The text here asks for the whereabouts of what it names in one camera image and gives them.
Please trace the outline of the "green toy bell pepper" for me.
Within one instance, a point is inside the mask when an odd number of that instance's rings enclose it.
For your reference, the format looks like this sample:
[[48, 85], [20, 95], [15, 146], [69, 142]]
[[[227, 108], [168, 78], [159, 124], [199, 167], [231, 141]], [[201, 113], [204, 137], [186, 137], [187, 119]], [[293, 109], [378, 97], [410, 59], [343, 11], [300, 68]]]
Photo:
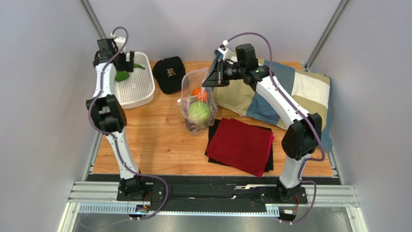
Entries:
[[117, 71], [116, 76], [115, 76], [115, 81], [116, 82], [122, 82], [127, 80], [130, 77], [130, 73], [126, 71]]

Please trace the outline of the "clear zip top bag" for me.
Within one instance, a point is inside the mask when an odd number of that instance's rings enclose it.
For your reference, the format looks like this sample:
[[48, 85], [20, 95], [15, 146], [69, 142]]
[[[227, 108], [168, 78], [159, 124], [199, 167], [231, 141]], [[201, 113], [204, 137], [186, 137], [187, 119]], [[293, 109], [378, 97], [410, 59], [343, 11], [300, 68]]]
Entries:
[[213, 98], [213, 88], [202, 84], [209, 75], [209, 68], [187, 73], [181, 83], [181, 96], [177, 100], [186, 129], [199, 134], [214, 123], [218, 106]]

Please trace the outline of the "green toy cabbage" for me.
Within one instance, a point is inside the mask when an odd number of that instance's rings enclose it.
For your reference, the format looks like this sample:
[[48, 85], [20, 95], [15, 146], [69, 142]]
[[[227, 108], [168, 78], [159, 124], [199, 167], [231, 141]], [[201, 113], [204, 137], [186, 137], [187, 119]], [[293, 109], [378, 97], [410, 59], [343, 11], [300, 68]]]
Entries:
[[208, 121], [210, 114], [209, 106], [201, 101], [192, 103], [188, 108], [188, 120], [195, 123]]

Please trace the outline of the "purple toy eggplant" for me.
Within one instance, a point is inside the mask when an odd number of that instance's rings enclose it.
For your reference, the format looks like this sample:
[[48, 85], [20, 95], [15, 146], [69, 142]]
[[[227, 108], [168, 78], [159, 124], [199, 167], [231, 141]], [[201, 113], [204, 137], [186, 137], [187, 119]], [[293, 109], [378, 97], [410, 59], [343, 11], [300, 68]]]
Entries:
[[204, 130], [206, 130], [209, 127], [209, 122], [208, 121], [202, 121], [199, 123], [195, 123], [192, 121], [189, 121], [188, 119], [185, 119], [185, 126], [186, 129], [189, 132], [192, 132], [193, 134], [199, 134], [201, 132], [203, 132]]

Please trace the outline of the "green toy chili pepper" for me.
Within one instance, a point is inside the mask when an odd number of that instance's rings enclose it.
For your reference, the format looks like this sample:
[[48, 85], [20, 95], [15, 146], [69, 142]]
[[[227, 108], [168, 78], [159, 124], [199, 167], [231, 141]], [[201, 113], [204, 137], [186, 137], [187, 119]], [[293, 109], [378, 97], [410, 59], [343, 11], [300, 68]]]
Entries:
[[133, 67], [134, 67], [134, 68], [143, 69], [143, 70], [146, 69], [144, 66], [142, 66], [142, 65], [140, 65], [140, 64], [134, 64]]

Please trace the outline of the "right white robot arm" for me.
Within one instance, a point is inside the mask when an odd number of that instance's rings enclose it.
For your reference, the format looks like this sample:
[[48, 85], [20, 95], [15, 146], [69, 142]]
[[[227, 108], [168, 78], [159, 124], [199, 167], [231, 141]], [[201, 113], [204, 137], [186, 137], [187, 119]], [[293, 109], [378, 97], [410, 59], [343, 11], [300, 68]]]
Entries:
[[282, 173], [276, 183], [275, 196], [280, 202], [294, 199], [302, 185], [301, 174], [311, 155], [321, 145], [322, 118], [301, 107], [281, 86], [271, 65], [260, 65], [250, 43], [235, 48], [236, 61], [224, 41], [218, 48], [222, 58], [215, 65], [203, 87], [226, 87], [232, 80], [242, 80], [263, 97], [278, 113], [287, 131], [281, 141], [286, 154]]

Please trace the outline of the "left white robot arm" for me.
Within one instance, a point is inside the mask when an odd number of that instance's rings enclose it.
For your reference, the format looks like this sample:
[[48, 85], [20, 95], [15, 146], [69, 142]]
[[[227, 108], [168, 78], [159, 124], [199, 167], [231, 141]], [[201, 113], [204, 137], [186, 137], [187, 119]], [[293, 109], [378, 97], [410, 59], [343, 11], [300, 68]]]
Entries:
[[133, 63], [126, 60], [114, 39], [97, 41], [99, 50], [94, 56], [96, 88], [92, 99], [86, 101], [91, 126], [110, 143], [120, 170], [118, 200], [143, 200], [148, 189], [133, 160], [126, 137], [126, 114], [114, 94], [117, 70], [131, 72]]

